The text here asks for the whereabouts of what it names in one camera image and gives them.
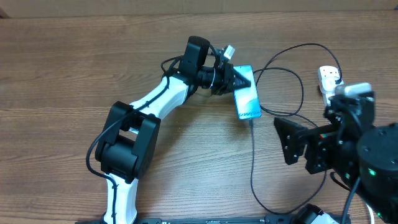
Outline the blue screen smartphone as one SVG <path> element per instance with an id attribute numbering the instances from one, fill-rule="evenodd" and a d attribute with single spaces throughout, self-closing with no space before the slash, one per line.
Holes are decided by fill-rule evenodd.
<path id="1" fill-rule="evenodd" d="M 261 117 L 262 112 L 252 66 L 238 65 L 234 66 L 234 69 L 251 83 L 250 87 L 234 91 L 238 118 L 240 120 L 245 120 Z"/>

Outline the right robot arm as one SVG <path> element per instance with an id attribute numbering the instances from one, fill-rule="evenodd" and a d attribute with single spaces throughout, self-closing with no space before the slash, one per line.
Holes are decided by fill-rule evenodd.
<path id="1" fill-rule="evenodd" d="M 310 174 L 333 169 L 384 223 L 397 223 L 397 123 L 375 127 L 374 93 L 335 95 L 329 124 L 308 129 L 275 118 L 286 164 L 306 159 Z"/>

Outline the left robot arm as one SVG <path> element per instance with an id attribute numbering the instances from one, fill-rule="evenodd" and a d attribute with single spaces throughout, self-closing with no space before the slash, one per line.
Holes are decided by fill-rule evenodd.
<path id="1" fill-rule="evenodd" d="M 230 60 L 234 47 L 214 48 L 199 36 L 188 39 L 183 55 L 168 59 L 160 83 L 140 100 L 111 107 L 104 128 L 88 153 L 100 163 L 106 179 L 108 205 L 100 223 L 134 223 L 139 179 L 153 158 L 161 121 L 184 104 L 198 88 L 223 95 L 249 87 Z"/>

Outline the white round charger plug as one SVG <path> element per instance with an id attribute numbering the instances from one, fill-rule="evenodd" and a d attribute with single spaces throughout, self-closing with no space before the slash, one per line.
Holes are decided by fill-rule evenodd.
<path id="1" fill-rule="evenodd" d="M 340 83 L 337 83 L 338 80 L 339 80 L 338 77 L 322 77 L 320 80 L 320 91 L 323 94 L 334 93 L 335 88 L 338 85 L 344 84 L 343 81 L 341 81 Z"/>

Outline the white power strip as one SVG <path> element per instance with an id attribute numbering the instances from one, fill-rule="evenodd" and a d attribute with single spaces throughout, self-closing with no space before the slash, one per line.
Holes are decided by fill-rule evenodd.
<path id="1" fill-rule="evenodd" d="M 344 81 L 342 80 L 336 84 L 336 81 L 340 79 L 340 73 L 339 70 L 333 66 L 321 66 L 317 73 L 324 106 L 330 106 L 329 98 L 335 95 L 336 86 L 344 84 Z"/>

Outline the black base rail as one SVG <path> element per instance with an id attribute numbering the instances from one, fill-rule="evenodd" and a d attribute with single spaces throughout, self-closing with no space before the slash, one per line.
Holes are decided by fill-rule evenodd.
<path id="1" fill-rule="evenodd" d="M 263 217 L 236 217 L 236 218 L 185 218 L 185 219 L 161 219 L 138 218 L 136 224 L 339 224 L 343 217 L 332 213 L 326 213 L 321 208 L 307 204 L 301 208 L 298 214 L 273 215 Z"/>

